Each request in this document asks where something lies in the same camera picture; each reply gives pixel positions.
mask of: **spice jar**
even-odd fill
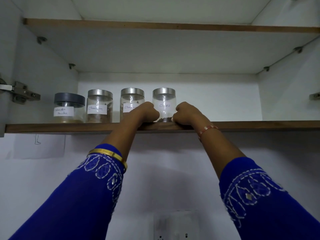
[[[120,97],[120,120],[131,110],[144,103],[144,91],[139,88],[124,88]]]
[[[176,112],[176,91],[172,88],[154,89],[152,103],[154,104],[154,108],[160,113],[157,122],[170,122]]]
[[[59,92],[54,95],[55,123],[83,123],[86,98],[74,93]]]
[[[87,123],[112,123],[113,94],[102,89],[88,91]]]

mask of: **sleeve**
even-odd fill
[[[229,162],[219,186],[241,239],[320,239],[320,223],[252,159]]]
[[[121,156],[108,144],[96,148]],[[89,154],[9,240],[104,240],[124,172],[119,160],[105,154]]]

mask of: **metal lid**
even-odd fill
[[[72,102],[82,104],[84,106],[86,103],[86,98],[75,93],[58,92],[54,95],[54,102]]]
[[[139,88],[124,88],[121,90],[121,96],[126,94],[138,94],[144,97],[144,91]]]
[[[157,96],[159,94],[171,94],[176,96],[176,91],[173,88],[157,88],[152,92],[152,96]]]
[[[88,91],[88,96],[93,96],[93,95],[100,95],[100,96],[107,96],[113,99],[113,94],[112,92],[109,92],[107,90],[102,90],[102,89],[92,89]]]

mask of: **cabinet door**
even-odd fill
[[[11,0],[0,0],[0,20],[0,73],[11,84],[21,11]],[[0,92],[0,137],[4,135],[10,98],[8,92]]]

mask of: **red bracelet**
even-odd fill
[[[199,141],[201,141],[201,135],[203,132],[205,132],[206,130],[208,129],[219,129],[218,127],[214,126],[214,125],[208,125],[208,126],[205,126],[204,129],[202,131],[199,132]]]

